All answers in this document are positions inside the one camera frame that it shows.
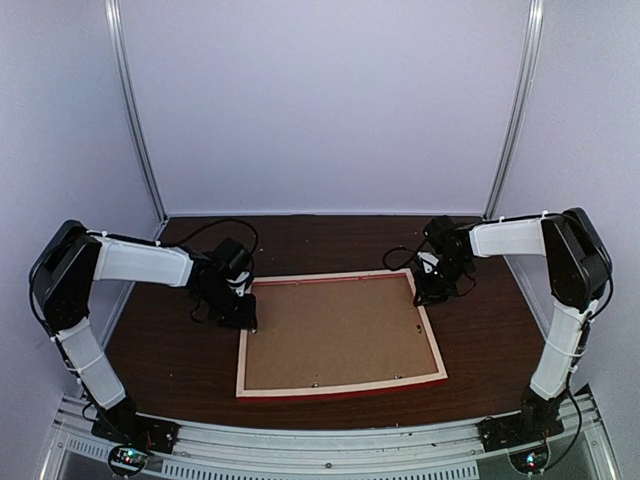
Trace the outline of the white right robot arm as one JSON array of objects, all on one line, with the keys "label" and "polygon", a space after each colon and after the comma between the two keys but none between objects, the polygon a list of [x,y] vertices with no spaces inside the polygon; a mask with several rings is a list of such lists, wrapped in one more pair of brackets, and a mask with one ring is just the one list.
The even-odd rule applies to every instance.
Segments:
[{"label": "white right robot arm", "polygon": [[588,215],[581,208],[476,223],[456,223],[448,216],[423,230],[433,254],[416,253],[415,306],[461,296],[457,283],[475,272],[477,258],[545,258],[553,298],[553,316],[538,366],[521,398],[512,430],[530,442],[558,415],[568,393],[567,381],[586,349],[590,325],[607,304],[612,261]]}]

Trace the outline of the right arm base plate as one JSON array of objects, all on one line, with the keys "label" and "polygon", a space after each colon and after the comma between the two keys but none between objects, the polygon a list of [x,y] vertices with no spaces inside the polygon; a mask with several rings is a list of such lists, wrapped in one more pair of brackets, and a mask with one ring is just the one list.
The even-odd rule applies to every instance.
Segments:
[{"label": "right arm base plate", "polygon": [[486,417],[478,424],[478,432],[485,452],[511,449],[529,443],[540,443],[564,432],[560,420],[546,422],[540,429],[527,430],[518,414],[506,417]]}]

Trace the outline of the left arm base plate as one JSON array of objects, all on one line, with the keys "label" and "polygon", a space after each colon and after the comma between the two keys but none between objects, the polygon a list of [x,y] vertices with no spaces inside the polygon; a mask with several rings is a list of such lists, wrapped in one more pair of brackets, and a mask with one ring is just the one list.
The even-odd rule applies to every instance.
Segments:
[{"label": "left arm base plate", "polygon": [[175,422],[133,415],[118,419],[100,417],[93,424],[91,433],[95,437],[131,445],[139,450],[171,454],[179,429]]}]

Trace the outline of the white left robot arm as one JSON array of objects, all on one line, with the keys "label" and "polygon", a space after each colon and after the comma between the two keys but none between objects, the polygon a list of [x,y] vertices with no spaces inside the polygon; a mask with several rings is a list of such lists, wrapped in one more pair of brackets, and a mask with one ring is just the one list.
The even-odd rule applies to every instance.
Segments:
[{"label": "white left robot arm", "polygon": [[104,425],[123,444],[137,442],[144,424],[122,406],[127,389],[93,326],[97,294],[109,284],[185,289],[198,306],[206,306],[209,320],[231,329],[257,328],[256,298],[250,291],[256,245],[227,237],[209,251],[191,248],[189,241],[203,231],[166,242],[91,230],[68,219],[28,274],[34,317],[89,398],[108,411]]}]

